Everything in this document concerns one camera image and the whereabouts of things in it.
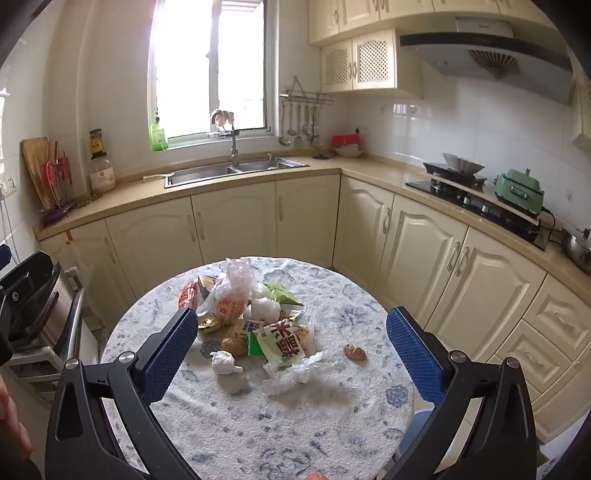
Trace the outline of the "person's left hand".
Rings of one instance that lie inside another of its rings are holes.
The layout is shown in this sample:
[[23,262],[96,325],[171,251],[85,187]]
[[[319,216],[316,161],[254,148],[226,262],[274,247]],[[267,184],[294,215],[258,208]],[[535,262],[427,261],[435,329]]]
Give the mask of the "person's left hand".
[[6,427],[9,442],[16,448],[23,459],[29,459],[33,448],[27,428],[19,421],[16,403],[9,394],[2,376],[0,376],[0,418]]

